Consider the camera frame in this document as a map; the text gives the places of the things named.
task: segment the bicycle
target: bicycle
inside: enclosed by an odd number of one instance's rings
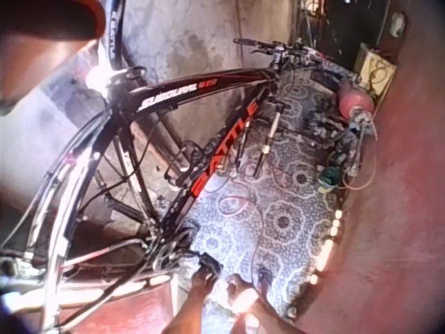
[[[289,107],[273,97],[278,89],[280,72],[289,64],[294,68],[323,66],[323,59],[317,52],[302,45],[288,46],[281,42],[268,44],[255,40],[235,39],[235,43],[256,47],[254,52],[271,55],[273,59],[270,67],[196,75],[127,91],[125,83],[143,77],[145,68],[141,66],[122,68],[124,6],[125,0],[112,0],[106,6],[106,12],[111,19],[107,22],[106,35],[102,42],[106,65],[113,70],[113,75],[108,80],[107,97],[104,97],[106,110],[88,121],[69,142],[57,162],[45,175],[22,219],[0,246],[3,266],[10,269],[8,270],[10,275],[3,277],[3,288],[22,293],[23,305],[18,310],[42,309],[41,331],[68,331],[107,301],[168,282],[172,272],[179,266],[179,261],[185,257],[199,257],[202,266],[219,274],[221,265],[216,259],[206,253],[198,254],[190,249],[197,228],[185,226],[184,217],[217,170],[223,157],[228,154],[236,140],[241,138],[236,154],[236,165],[239,166],[250,123],[259,107],[265,101],[269,101],[276,105],[276,114],[255,168],[254,176],[258,176],[273,144],[280,116]],[[130,124],[151,113],[157,113],[161,118],[182,104],[240,87],[249,89],[216,137],[203,148],[193,142],[184,142],[178,154],[185,151],[190,153],[188,168],[176,168],[177,156],[167,168],[164,176],[171,185],[179,189],[179,193],[165,216],[159,218],[140,170],[154,129],[148,136],[141,157],[138,158],[129,129]],[[124,172],[122,179],[111,186],[105,184],[97,170],[109,145],[114,146]],[[93,180],[99,185],[100,191],[85,200],[87,188]],[[129,185],[139,209],[116,200],[110,194],[112,189],[124,183]],[[42,226],[48,217],[50,205],[59,192],[60,203],[51,227],[47,263],[44,268],[39,268],[33,264],[36,258],[36,245],[42,233]],[[88,205],[102,195],[107,196],[109,205],[115,211],[141,224],[145,233],[67,259],[67,251],[77,223],[83,220],[83,213]],[[33,220],[24,254],[18,255],[8,251],[5,248],[6,244],[31,213]],[[94,280],[70,281],[70,273],[80,263],[128,245],[138,246],[143,256],[122,275],[115,275],[108,281],[101,277]],[[129,283],[138,283],[139,289],[130,291],[122,288],[127,287]],[[95,298],[85,302],[85,305],[65,321],[59,322],[58,314],[60,308],[64,306],[63,301],[59,301],[60,292],[91,288],[99,290]],[[25,296],[29,296],[30,293],[31,296],[42,297],[42,302],[37,298],[32,302],[31,297],[26,299]]]

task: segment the hand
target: hand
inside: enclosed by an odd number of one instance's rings
[[[206,268],[199,268],[192,276],[192,287],[189,294],[194,294],[204,300],[213,290],[217,275]]]
[[[236,297],[244,290],[254,287],[252,283],[247,283],[237,273],[230,275],[227,278],[227,283],[229,283],[229,286],[227,287],[227,293],[229,294],[229,298],[232,301],[234,301]]]

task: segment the floor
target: floor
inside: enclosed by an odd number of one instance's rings
[[[286,74],[282,99],[292,106],[282,125],[296,132],[305,114],[320,108],[328,98],[309,80],[309,73]],[[264,117],[273,117],[266,106]],[[222,279],[203,315],[203,333],[228,333],[230,311],[224,278],[239,273],[256,280],[262,267],[273,273],[268,299],[285,315],[288,305],[307,282],[314,260],[327,234],[337,197],[316,190],[319,163],[316,152],[297,134],[278,134],[258,180],[252,178],[267,127],[254,127],[238,175],[216,175],[195,204],[189,217],[201,229],[193,248],[206,251],[224,265]],[[187,289],[197,264],[185,263],[179,284]]]

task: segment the red wall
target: red wall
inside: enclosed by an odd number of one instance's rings
[[[445,311],[445,17],[434,1],[406,2],[409,30],[376,117],[375,180],[348,198],[345,236],[299,321],[309,334],[427,333]]]

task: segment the handlebar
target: handlebar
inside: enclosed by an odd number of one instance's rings
[[[234,38],[234,43],[241,44],[241,45],[247,45],[249,47],[260,47],[260,48],[268,48],[268,49],[275,48],[274,44],[260,42],[259,40],[251,40],[249,38]]]
[[[293,64],[302,65],[303,67],[321,67],[322,71],[326,74],[332,75],[336,80],[352,79],[353,81],[359,81],[359,77],[356,74],[339,73],[333,70],[334,67],[338,67],[335,63],[326,58],[325,55],[319,51],[307,47],[298,43],[295,46],[289,46],[282,42],[272,41],[272,43],[265,43],[259,40],[251,40],[249,38],[234,38],[234,43],[240,45],[246,45],[249,47],[256,47],[252,53],[262,53],[269,56],[273,56],[271,68],[281,71],[284,60],[289,56],[294,56]]]

